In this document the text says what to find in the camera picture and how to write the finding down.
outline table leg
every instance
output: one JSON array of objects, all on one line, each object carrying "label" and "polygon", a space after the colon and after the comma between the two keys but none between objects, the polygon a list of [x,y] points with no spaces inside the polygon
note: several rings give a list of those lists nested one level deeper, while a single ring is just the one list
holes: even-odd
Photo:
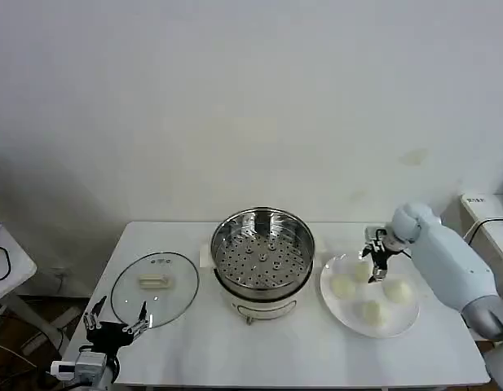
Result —
[{"label": "table leg", "polygon": [[[79,316],[81,316],[81,311],[77,307],[70,307],[62,315],[57,317],[57,319],[52,320],[51,325],[66,332],[66,327],[68,326],[68,324]],[[37,349],[45,342],[46,337],[39,332],[21,346],[23,355],[29,356],[35,349]]]},{"label": "table leg", "polygon": [[39,316],[28,304],[20,299],[15,293],[9,293],[5,297],[0,299],[3,305],[6,305],[10,310],[15,312],[18,317],[23,319],[25,322],[31,323],[41,331],[43,331],[53,346],[59,350],[59,353],[63,355],[66,347],[68,346],[69,340],[66,335],[61,334],[61,332],[54,327],[52,324],[47,322],[41,316]]}]

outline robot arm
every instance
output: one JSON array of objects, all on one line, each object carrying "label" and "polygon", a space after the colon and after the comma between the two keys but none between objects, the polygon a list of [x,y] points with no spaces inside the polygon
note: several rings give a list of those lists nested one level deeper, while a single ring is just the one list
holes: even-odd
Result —
[{"label": "robot arm", "polygon": [[[460,312],[480,336],[503,341],[503,300],[497,295],[494,275],[428,206],[406,204],[396,209],[387,226],[368,227],[365,237],[363,255],[370,254],[373,259],[370,283],[385,278],[391,256],[410,248],[415,267],[438,299]],[[503,343],[484,359],[488,373],[503,389]]]},{"label": "robot arm", "polygon": [[139,338],[148,330],[146,302],[140,310],[139,319],[133,326],[117,322],[100,322],[99,314],[106,297],[96,303],[90,313],[85,312],[82,320],[86,327],[86,339],[91,345],[79,348],[75,362],[54,361],[51,374],[62,381],[73,381],[75,385],[89,386],[91,390],[107,391],[119,375],[121,364],[117,352],[123,346]]}]

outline black cable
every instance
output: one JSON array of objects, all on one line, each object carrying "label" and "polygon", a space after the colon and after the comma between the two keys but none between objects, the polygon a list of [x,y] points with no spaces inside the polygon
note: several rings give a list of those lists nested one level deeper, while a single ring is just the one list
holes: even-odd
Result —
[{"label": "black cable", "polygon": [[503,222],[503,217],[496,217],[496,218],[489,218],[488,220],[485,220],[483,222],[480,222],[474,232],[472,233],[472,236],[470,237],[470,240],[468,242],[469,246],[472,244],[472,241],[474,240],[476,234],[479,231],[479,228],[481,228],[483,225],[485,225],[488,222]]},{"label": "black cable", "polygon": [[63,287],[63,282],[64,282],[64,276],[60,275],[58,277],[59,279],[59,287],[57,287],[57,291],[55,291],[55,294],[58,295],[61,292],[61,288]]},{"label": "black cable", "polygon": [[8,270],[3,277],[0,277],[0,281],[3,281],[8,275],[12,272],[12,264],[10,263],[10,256],[8,255],[8,251],[6,248],[0,246],[0,250],[5,253],[5,257],[7,257]]},{"label": "black cable", "polygon": [[38,370],[38,368],[30,368],[26,371],[22,371],[22,372],[14,374],[14,375],[8,376],[8,377],[4,378],[4,380],[0,383],[0,388],[3,385],[5,385],[6,383],[8,383],[10,380],[17,380],[23,376],[30,375],[30,374],[32,374],[32,372],[35,372],[37,370]]},{"label": "black cable", "polygon": [[[30,322],[27,322],[21,318],[16,318],[15,316],[10,316],[10,315],[0,315],[0,318],[6,318],[6,319],[14,319],[15,321],[17,322],[21,322],[21,323],[24,323],[24,324],[28,324],[30,327],[33,327],[35,328],[38,332],[40,332],[41,334],[43,334],[45,336],[45,338],[50,342],[51,339],[50,337],[43,331],[41,330],[40,328],[34,326],[33,324],[31,324]],[[61,346],[63,345],[63,340],[64,340],[64,331],[61,330],[60,328],[57,329],[60,333],[61,333],[61,342],[59,343],[59,346],[57,348],[57,355],[58,355],[58,358],[61,358],[61,353],[59,353],[59,349],[61,349]]]},{"label": "black cable", "polygon": [[3,374],[0,373],[0,380],[5,380],[6,378],[8,378],[10,376],[10,369],[11,369],[12,364],[14,363],[15,359],[17,359],[17,357],[12,358],[6,364],[0,365],[0,369],[2,369],[2,368],[5,369],[5,371],[3,372]]},{"label": "black cable", "polygon": [[51,375],[50,368],[38,368],[38,376],[36,379],[36,386],[38,389],[53,389],[56,385],[58,385],[59,379]]},{"label": "black cable", "polygon": [[67,385],[66,387],[63,387],[59,391],[69,391],[70,389],[76,389],[77,387],[82,387],[82,386],[87,386],[91,385],[91,381],[80,381],[79,383],[72,384],[72,385]]}]

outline stainless steel pot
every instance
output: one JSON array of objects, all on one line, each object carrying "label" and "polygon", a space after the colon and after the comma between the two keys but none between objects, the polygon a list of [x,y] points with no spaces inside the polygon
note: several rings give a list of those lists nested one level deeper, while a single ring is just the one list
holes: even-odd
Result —
[{"label": "stainless steel pot", "polygon": [[211,238],[218,281],[246,301],[281,301],[309,279],[315,240],[307,225],[291,213],[260,207],[222,222]]}]

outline steamed bun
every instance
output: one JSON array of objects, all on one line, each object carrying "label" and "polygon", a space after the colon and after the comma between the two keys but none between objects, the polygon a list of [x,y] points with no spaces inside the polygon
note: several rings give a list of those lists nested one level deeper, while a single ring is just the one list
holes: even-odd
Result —
[{"label": "steamed bun", "polygon": [[383,292],[390,301],[398,304],[408,304],[413,299],[413,290],[402,279],[384,282]]},{"label": "steamed bun", "polygon": [[351,299],[356,293],[356,284],[349,275],[334,275],[331,290],[338,299]]},{"label": "steamed bun", "polygon": [[367,283],[371,277],[373,268],[367,261],[358,262],[355,265],[355,279],[358,283]]},{"label": "steamed bun", "polygon": [[371,300],[362,304],[362,318],[370,326],[380,327],[386,321],[386,308],[378,301]]}]

